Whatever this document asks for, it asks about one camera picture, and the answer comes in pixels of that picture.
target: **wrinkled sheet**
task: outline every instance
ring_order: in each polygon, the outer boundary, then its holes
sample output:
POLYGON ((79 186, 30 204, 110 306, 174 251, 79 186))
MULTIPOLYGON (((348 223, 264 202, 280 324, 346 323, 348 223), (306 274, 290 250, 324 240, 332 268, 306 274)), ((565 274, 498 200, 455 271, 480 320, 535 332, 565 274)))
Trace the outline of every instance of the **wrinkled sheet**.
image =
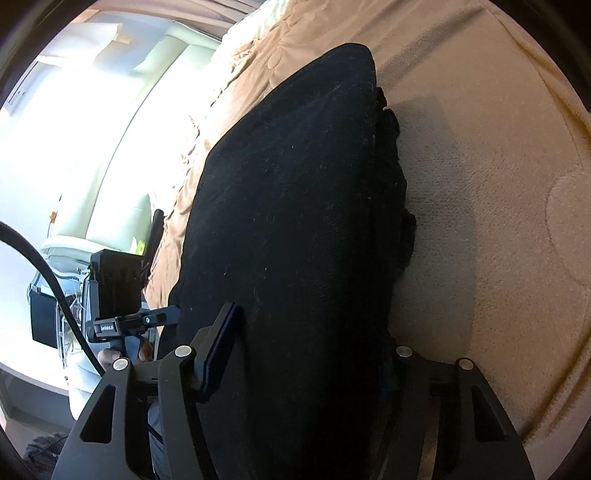
POLYGON ((391 331, 427 358, 477 362, 546 479, 591 413, 591 119, 548 55, 484 0, 292 0, 235 52, 199 123, 146 298, 166 305, 178 279, 207 153, 345 42, 374 56, 418 223, 391 331))
POLYGON ((262 0, 98 0, 92 8, 171 18, 221 38, 261 4, 262 0))

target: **beige blanket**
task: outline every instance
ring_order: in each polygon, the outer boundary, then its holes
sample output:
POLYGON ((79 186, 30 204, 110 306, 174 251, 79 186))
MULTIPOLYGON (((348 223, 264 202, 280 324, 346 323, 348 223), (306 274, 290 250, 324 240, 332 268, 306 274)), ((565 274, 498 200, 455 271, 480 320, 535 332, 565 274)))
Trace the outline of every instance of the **beige blanket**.
POLYGON ((374 55, 418 222, 392 332, 433 360, 474 359, 546 479, 591 413, 591 116, 545 52, 485 0, 292 0, 265 38, 237 52, 199 125, 148 301, 165 305, 177 281, 213 145, 345 42, 374 55))

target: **fleece blanket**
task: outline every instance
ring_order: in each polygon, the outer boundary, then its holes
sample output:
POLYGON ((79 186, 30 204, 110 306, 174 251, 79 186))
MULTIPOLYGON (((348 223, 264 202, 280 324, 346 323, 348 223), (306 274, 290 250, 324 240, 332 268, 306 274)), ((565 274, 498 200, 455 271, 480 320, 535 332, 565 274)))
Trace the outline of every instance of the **fleece blanket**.
POLYGON ((432 360, 472 358, 546 479, 591 413, 591 117, 540 46, 485 0, 291 0, 235 52, 199 123, 146 298, 166 305, 177 282, 208 152, 346 42, 369 47, 400 122, 418 223, 391 332, 432 360))

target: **floor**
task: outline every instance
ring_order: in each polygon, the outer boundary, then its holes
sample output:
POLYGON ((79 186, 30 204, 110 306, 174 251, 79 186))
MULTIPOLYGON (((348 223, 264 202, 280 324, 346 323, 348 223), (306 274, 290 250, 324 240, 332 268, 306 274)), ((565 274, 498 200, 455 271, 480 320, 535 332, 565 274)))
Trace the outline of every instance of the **floor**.
POLYGON ((7 419, 4 414, 4 408, 0 406, 0 426, 6 432, 8 439, 14 445, 14 448, 19 455, 23 455, 27 445, 36 437, 44 435, 45 433, 39 432, 38 430, 32 429, 22 423, 19 423, 13 419, 7 419))

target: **black fabric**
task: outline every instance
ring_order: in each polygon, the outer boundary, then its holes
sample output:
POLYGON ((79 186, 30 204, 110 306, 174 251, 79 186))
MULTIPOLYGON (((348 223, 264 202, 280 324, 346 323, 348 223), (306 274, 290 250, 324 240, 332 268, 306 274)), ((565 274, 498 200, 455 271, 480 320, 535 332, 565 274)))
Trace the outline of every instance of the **black fabric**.
POLYGON ((37 437, 27 445, 22 459, 38 480, 50 480, 67 438, 67 433, 54 433, 37 437))
POLYGON ((207 158, 169 349, 225 301, 244 309, 220 391, 199 407, 221 479, 366 476, 381 338, 414 226, 384 107, 369 50, 346 44, 280 84, 207 158))

